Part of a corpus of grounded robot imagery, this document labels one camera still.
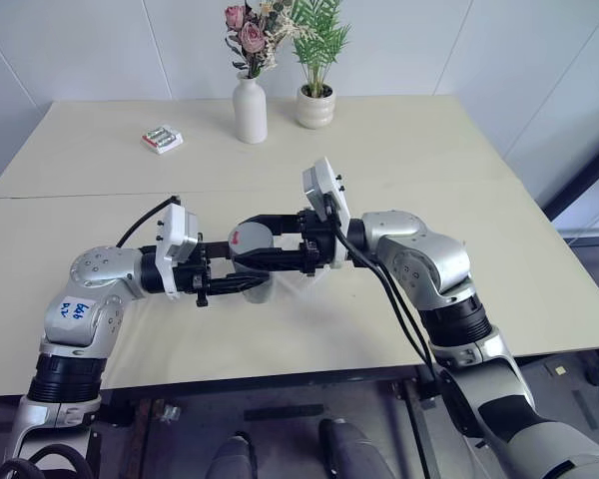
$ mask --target beige tabletop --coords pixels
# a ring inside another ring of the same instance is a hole
[[[318,131],[293,113],[293,100],[269,100],[269,137],[245,145],[229,100],[56,103],[0,178],[0,198],[295,188],[322,156],[347,186],[514,178],[452,97],[338,98]],[[185,142],[158,156],[140,137],[164,123]]]
[[[300,171],[310,163],[286,171],[291,189],[183,194],[183,205],[199,216],[205,240],[223,240],[253,214],[306,206]],[[333,163],[348,176],[346,161]],[[599,346],[599,289],[517,180],[420,181],[406,188],[386,177],[390,185],[346,190],[352,215],[403,209],[465,241],[478,292],[514,354]],[[73,258],[115,243],[163,198],[0,199],[0,394],[26,391],[45,308],[66,283]],[[128,246],[151,243],[154,226],[138,230]],[[222,261],[213,266],[216,274],[229,271]],[[191,296],[171,302],[160,294],[132,304],[104,387],[419,362],[376,279],[350,264],[315,280],[281,274],[266,304],[247,303],[240,294],[209,303],[197,308]]]

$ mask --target gray pant leg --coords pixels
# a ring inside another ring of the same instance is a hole
[[[216,453],[206,479],[253,479],[249,443],[240,436],[230,437]]]
[[[337,477],[395,479],[377,448],[355,426],[336,420],[325,432]]]

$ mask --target white plant pot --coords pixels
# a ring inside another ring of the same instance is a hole
[[[312,98],[298,88],[296,117],[298,122],[311,129],[325,127],[335,113],[335,90],[325,98]]]
[[[233,90],[236,136],[244,143],[260,143],[267,138],[267,95],[256,78],[238,74],[240,83]]]

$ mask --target potted plant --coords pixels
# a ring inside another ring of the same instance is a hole
[[[293,0],[261,3],[260,12],[247,2],[225,10],[225,42],[240,57],[233,66],[240,83],[233,91],[236,134],[245,143],[259,143],[267,137],[267,97],[257,83],[261,72],[276,65],[275,52],[286,36],[303,32],[291,20]]]
[[[326,75],[346,44],[350,25],[339,26],[341,0],[296,0],[293,21],[309,31],[295,37],[295,54],[306,83],[298,89],[297,118],[307,128],[320,128],[332,121],[335,91]]]

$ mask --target handwritten label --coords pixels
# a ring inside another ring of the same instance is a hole
[[[65,296],[60,302],[60,315],[66,318],[82,319],[96,303],[93,299]]]

